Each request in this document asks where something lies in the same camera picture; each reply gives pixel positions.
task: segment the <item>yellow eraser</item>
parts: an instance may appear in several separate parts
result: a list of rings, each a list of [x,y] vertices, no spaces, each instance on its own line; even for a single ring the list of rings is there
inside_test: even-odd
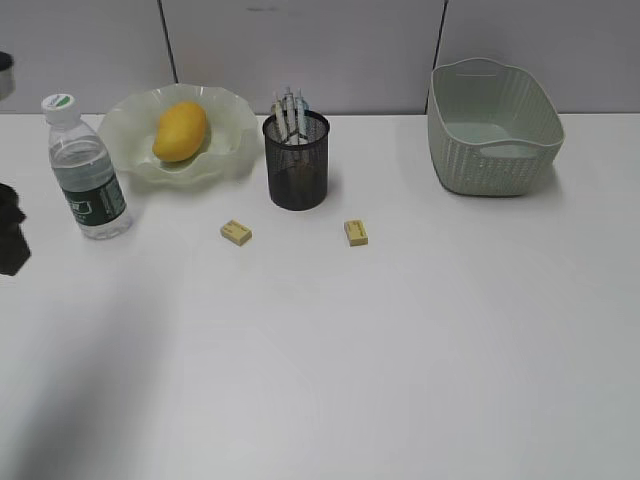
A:
[[[251,230],[235,220],[230,220],[220,229],[222,236],[236,245],[244,245],[251,238]]]
[[[349,220],[348,222],[344,222],[344,231],[347,232],[349,245],[352,247],[366,245],[369,243],[367,232],[364,229],[364,225],[361,220]]]

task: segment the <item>pen holder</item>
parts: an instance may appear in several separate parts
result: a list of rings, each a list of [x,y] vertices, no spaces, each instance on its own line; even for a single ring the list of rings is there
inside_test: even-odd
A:
[[[287,210],[308,210],[327,196],[329,122],[311,111],[305,112],[305,119],[308,143],[304,145],[282,143],[275,115],[262,125],[269,195]]]

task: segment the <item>mango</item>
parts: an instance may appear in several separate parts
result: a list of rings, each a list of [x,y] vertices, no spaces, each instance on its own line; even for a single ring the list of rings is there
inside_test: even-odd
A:
[[[163,162],[181,162],[196,153],[207,128],[207,114],[195,102],[181,102],[158,120],[153,153]]]

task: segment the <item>plastic bottle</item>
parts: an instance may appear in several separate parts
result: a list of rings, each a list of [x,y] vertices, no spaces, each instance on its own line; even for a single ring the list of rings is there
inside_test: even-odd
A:
[[[115,237],[132,224],[107,148],[80,119],[75,98],[42,101],[49,132],[49,160],[78,226],[87,237]]]

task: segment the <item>light green basket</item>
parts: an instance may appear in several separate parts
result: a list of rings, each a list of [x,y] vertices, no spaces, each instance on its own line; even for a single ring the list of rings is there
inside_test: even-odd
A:
[[[549,97],[525,70],[487,58],[436,68],[429,147],[440,183],[463,195],[526,193],[564,141]]]

